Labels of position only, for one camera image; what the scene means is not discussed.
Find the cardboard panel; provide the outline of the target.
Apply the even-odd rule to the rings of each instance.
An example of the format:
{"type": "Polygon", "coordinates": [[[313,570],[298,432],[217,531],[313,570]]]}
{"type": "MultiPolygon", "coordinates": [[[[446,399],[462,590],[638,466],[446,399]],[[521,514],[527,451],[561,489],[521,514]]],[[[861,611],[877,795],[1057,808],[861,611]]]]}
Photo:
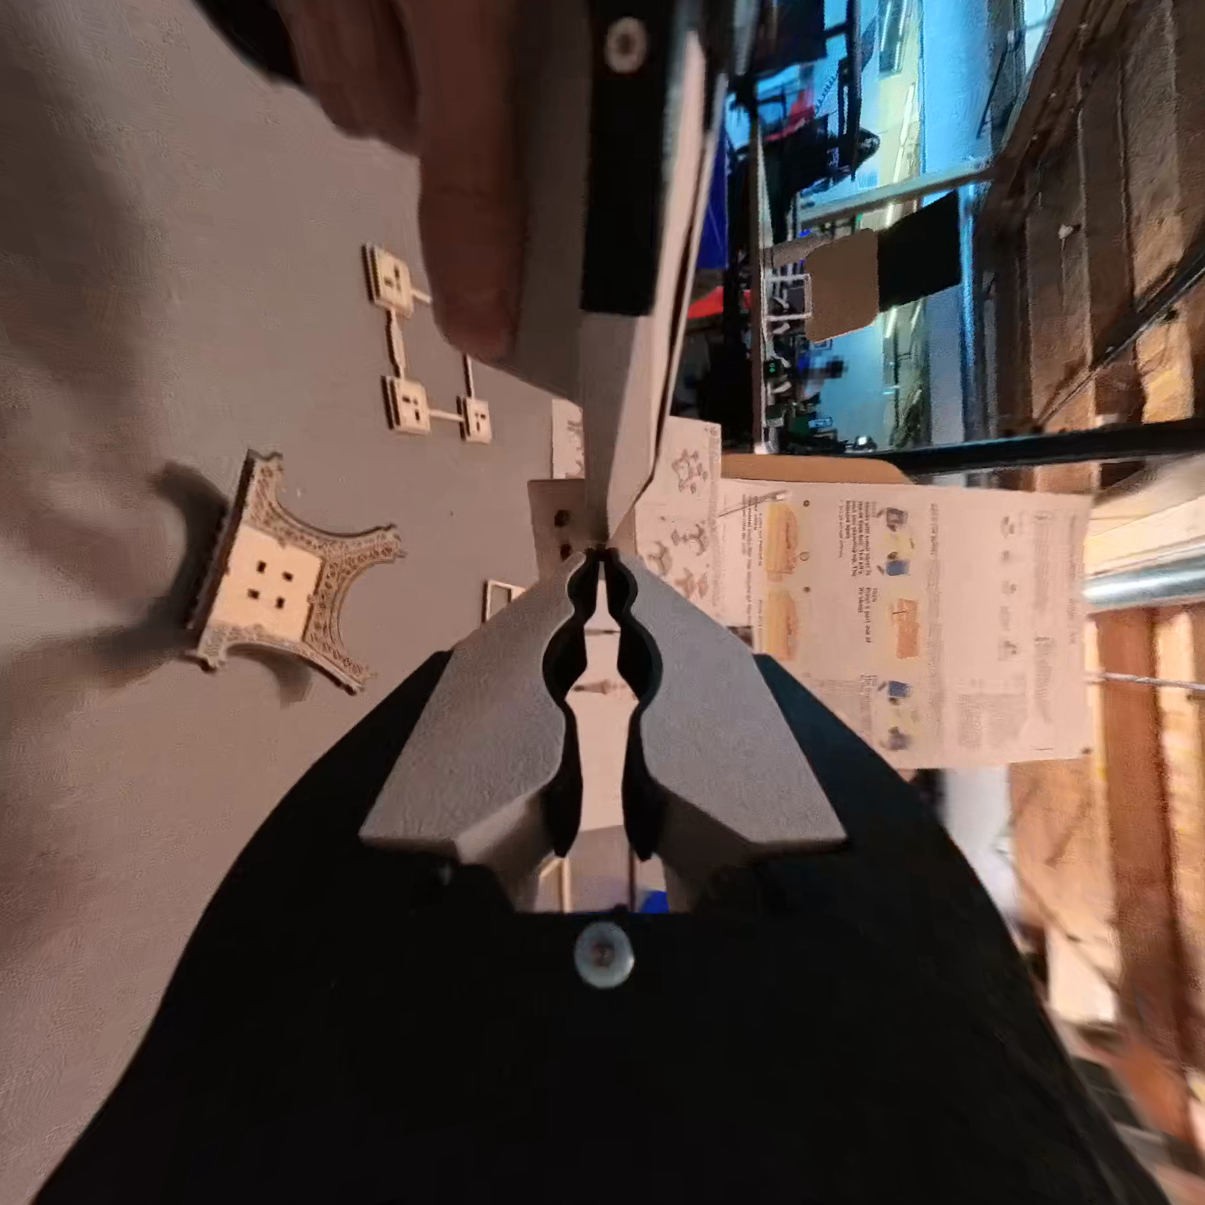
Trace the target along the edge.
{"type": "Polygon", "coordinates": [[[826,341],[869,327],[879,316],[879,232],[855,231],[813,250],[806,337],[826,341]]]}

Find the black stand pole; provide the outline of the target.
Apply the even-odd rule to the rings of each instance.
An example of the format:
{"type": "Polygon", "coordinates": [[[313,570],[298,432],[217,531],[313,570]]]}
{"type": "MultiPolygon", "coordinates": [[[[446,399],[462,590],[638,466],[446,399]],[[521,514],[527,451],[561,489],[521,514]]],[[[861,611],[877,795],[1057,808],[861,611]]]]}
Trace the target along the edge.
{"type": "Polygon", "coordinates": [[[1093,429],[1029,433],[1006,439],[849,453],[851,459],[891,463],[910,476],[1050,468],[1085,462],[1136,462],[1204,452],[1204,419],[1106,425],[1093,429]]]}

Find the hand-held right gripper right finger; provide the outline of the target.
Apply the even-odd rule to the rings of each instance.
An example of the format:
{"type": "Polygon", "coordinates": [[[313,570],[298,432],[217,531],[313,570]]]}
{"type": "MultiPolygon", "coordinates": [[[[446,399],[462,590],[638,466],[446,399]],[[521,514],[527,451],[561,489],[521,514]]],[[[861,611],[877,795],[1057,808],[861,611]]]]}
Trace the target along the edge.
{"type": "Polygon", "coordinates": [[[637,858],[757,862],[848,836],[746,643],[640,561],[608,552],[618,669],[637,699],[623,813],[637,858]]]}

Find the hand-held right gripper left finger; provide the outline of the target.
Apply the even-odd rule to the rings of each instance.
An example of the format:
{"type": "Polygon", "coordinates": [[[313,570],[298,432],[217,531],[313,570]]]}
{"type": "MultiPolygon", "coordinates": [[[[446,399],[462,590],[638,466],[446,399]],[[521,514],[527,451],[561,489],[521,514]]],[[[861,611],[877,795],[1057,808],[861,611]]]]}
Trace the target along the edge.
{"type": "Polygon", "coordinates": [[[571,555],[459,641],[360,838],[456,862],[565,855],[582,812],[578,725],[598,557],[571,555]]]}

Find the large instruction poster sheet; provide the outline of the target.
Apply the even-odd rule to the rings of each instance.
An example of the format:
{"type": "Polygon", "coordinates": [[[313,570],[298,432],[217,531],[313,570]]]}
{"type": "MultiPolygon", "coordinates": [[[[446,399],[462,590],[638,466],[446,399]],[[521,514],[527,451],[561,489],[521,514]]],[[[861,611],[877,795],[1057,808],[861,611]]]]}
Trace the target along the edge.
{"type": "Polygon", "coordinates": [[[736,626],[891,765],[1087,750],[1086,496],[730,479],[720,498],[736,626]]]}

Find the person's left hand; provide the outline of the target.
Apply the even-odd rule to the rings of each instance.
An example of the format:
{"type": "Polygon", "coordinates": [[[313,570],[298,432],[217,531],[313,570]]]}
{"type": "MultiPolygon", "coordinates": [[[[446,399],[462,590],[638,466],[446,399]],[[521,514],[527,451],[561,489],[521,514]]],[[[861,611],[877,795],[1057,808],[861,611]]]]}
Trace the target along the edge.
{"type": "Polygon", "coordinates": [[[330,123],[413,156],[445,339],[499,366],[518,326],[522,191],[514,2],[288,2],[298,78],[330,123]]]}

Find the wooden four-square frame piece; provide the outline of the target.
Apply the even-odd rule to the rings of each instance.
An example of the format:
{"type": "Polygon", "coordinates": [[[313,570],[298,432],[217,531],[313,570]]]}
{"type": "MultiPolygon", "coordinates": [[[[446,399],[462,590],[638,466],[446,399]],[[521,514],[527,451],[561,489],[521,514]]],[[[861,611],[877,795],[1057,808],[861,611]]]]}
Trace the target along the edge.
{"type": "Polygon", "coordinates": [[[393,433],[428,436],[435,423],[459,429],[465,443],[492,443],[492,416],[488,402],[475,389],[473,362],[462,354],[463,392],[456,409],[435,407],[426,387],[409,373],[405,327],[416,307],[429,307],[430,296],[419,288],[405,260],[373,244],[363,247],[366,288],[372,304],[384,314],[389,373],[382,377],[386,428],[393,433]]]}

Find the wooden poster backing board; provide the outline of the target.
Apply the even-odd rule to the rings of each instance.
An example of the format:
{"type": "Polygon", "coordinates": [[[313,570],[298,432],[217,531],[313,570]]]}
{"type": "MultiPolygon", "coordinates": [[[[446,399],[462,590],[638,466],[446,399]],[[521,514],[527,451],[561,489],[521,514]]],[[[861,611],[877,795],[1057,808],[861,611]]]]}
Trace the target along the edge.
{"type": "Polygon", "coordinates": [[[724,479],[782,482],[788,485],[912,485],[911,478],[889,462],[859,456],[724,453],[720,459],[720,475],[724,479]]]}

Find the folded assembly instruction booklet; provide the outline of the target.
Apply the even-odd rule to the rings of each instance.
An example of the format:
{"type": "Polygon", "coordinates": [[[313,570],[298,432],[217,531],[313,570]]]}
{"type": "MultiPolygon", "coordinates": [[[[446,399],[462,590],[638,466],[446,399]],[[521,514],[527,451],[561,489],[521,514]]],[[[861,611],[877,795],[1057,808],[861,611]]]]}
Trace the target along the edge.
{"type": "MultiPolygon", "coordinates": [[[[636,554],[656,578],[737,638],[752,644],[749,611],[729,604],[724,535],[739,535],[742,515],[724,494],[720,428],[671,416],[661,436],[657,468],[631,518],[636,554]]],[[[585,628],[587,667],[568,703],[577,717],[582,765],[581,832],[623,826],[623,759],[636,696],[618,671],[620,630],[605,582],[585,628]]]]}

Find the grey desk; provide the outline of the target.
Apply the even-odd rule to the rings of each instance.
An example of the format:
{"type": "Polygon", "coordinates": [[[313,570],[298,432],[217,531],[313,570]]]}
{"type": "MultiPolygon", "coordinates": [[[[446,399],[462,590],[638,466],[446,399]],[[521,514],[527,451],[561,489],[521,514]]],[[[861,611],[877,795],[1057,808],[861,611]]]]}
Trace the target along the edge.
{"type": "Polygon", "coordinates": [[[535,577],[551,400],[387,430],[363,247],[425,286],[412,161],[343,138],[191,3],[3,3],[3,1202],[125,1072],[218,882],[303,772],[535,577]],[[182,631],[247,451],[333,532],[395,524],[352,697],[182,631]]]}

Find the wooden lattice tower base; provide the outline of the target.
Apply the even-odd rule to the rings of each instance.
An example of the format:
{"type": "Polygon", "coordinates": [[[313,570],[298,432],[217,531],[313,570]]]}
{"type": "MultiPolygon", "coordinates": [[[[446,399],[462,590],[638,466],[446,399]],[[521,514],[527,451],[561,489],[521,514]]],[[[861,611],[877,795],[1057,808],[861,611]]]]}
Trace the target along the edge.
{"type": "Polygon", "coordinates": [[[323,529],[284,505],[283,486],[283,455],[248,451],[189,614],[187,656],[208,673],[232,654],[291,659],[356,696],[372,671],[341,638],[341,610],[369,570],[403,558],[399,529],[323,529]]]}

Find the silver ventilation duct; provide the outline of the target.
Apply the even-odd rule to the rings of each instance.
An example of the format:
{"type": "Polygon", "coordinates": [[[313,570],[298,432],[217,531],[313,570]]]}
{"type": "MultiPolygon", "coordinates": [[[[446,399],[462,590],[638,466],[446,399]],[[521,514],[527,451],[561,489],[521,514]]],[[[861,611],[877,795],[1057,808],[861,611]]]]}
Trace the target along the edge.
{"type": "Polygon", "coordinates": [[[1086,577],[1083,597],[1092,613],[1202,605],[1204,548],[1169,549],[1103,568],[1086,577]]]}

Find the wooden square plate with pegs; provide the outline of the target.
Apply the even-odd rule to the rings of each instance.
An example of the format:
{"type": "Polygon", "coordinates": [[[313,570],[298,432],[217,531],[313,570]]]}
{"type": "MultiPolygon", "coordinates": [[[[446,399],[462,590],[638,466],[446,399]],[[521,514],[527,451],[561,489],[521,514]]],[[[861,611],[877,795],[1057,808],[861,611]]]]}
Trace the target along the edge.
{"type": "Polygon", "coordinates": [[[598,582],[601,551],[613,534],[603,492],[587,476],[561,476],[531,481],[528,498],[538,577],[552,578],[584,555],[598,582]]]}

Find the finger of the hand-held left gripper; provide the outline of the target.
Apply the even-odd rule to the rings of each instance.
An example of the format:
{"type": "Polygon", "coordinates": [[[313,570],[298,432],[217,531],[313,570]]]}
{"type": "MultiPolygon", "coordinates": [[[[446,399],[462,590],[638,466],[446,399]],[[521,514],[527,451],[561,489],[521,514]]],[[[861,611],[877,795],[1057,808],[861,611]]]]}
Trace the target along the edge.
{"type": "Polygon", "coordinates": [[[613,521],[607,547],[658,459],[720,129],[703,32],[607,32],[582,254],[584,476],[613,521]]]}

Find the black panel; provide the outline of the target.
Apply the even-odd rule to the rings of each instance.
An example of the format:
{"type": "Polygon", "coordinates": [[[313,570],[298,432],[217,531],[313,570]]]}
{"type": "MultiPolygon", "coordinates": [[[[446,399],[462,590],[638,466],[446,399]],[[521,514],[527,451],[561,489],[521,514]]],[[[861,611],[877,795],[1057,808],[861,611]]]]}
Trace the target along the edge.
{"type": "Polygon", "coordinates": [[[879,311],[947,291],[961,278],[958,191],[948,191],[878,235],[879,311]]]}

